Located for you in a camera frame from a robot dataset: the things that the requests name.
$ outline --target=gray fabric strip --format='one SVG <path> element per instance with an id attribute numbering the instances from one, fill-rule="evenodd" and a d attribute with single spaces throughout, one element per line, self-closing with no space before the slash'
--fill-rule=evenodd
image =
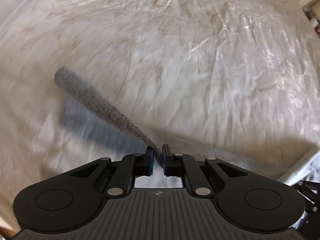
<path id="1" fill-rule="evenodd" d="M 99 92 L 90 84 L 88 84 L 86 81 L 84 81 L 80 76 L 78 76 L 76 73 L 68 70 L 66 67 L 60 68 L 54 78 L 54 83 L 64 90 L 67 95 L 73 99 L 75 99 L 81 106 L 85 107 L 87 110 L 89 110 L 93 115 L 95 115 L 98 119 L 102 120 L 105 125 L 109 126 L 104 126 L 99 122 L 96 122 L 96 125 L 101 125 L 98 130 L 94 131 L 95 129 L 90 128 L 91 130 L 89 131 L 84 131 L 84 127 L 89 127 L 83 126 L 80 128 L 80 125 L 85 125 L 83 122 L 85 121 L 80 121 L 81 118 L 86 118 L 87 114 L 85 116 L 78 115 L 75 117 L 77 119 L 77 124 L 75 125 L 74 130 L 77 130 L 77 132 L 85 133 L 88 138 L 96 138 L 99 141 L 103 141 L 104 144 L 107 143 L 108 147 L 111 145 L 116 145 L 116 144 L 121 144 L 124 142 L 120 141 L 119 136 L 123 136 L 124 140 L 127 140 L 128 137 L 126 137 L 125 134 L 120 134 L 119 131 L 129 134 L 146 145 L 150 146 L 153 148 L 155 151 L 155 157 L 159 165 L 162 167 L 162 154 L 160 149 L 156 146 L 156 143 L 142 130 L 140 130 L 134 123 L 132 123 L 127 117 L 125 117 L 123 114 L 120 113 L 120 111 L 115 108 L 113 105 L 111 105 L 109 102 L 104 100 L 102 96 L 100 95 Z M 64 123 L 65 126 L 71 127 L 71 123 Z M 111 130 L 110 125 L 114 126 L 116 130 Z M 103 131 L 109 131 L 109 133 L 114 133 L 114 137 L 112 137 L 113 141 L 112 143 L 109 144 L 109 141 L 107 142 L 108 139 L 102 139 L 104 134 L 100 134 Z M 127 141 L 127 143 L 132 144 L 132 138 Z"/>
<path id="2" fill-rule="evenodd" d="M 97 142 L 122 154 L 145 153 L 148 147 L 133 135 L 104 122 L 69 95 L 66 96 L 61 124 L 83 139 Z"/>

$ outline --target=mattress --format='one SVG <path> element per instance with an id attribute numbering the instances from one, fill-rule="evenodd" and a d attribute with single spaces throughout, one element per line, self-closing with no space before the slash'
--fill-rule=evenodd
<path id="1" fill-rule="evenodd" d="M 320 42 L 295 0 L 16 4 L 0 27 L 2 226 L 19 230 L 12 202 L 24 187 L 102 156 L 121 159 L 61 127 L 61 66 L 174 152 L 288 184 L 319 181 Z M 137 185 L 179 184 L 144 180 Z"/>

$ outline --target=wrinkled sheet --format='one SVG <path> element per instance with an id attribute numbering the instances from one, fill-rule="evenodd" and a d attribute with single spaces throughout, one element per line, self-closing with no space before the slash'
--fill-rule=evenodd
<path id="1" fill-rule="evenodd" d="M 24 187 L 121 158 L 60 127 L 63 65 L 159 144 L 197 159 L 223 148 L 274 179 L 307 158 L 293 180 L 319 180 L 306 155 L 320 139 L 320 42 L 295 0 L 32 0 L 11 19 L 0 28 L 0 216 L 14 230 Z"/>

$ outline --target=metal pin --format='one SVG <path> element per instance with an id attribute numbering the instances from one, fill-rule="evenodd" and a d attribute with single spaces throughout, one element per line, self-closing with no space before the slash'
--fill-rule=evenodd
<path id="1" fill-rule="evenodd" d="M 196 193 L 198 195 L 205 196 L 205 195 L 209 195 L 211 193 L 211 190 L 208 189 L 207 187 L 199 187 L 196 189 Z"/>
<path id="2" fill-rule="evenodd" d="M 123 193 L 123 190 L 118 187 L 112 187 L 112 188 L 108 189 L 107 193 L 112 196 L 118 196 Z"/>

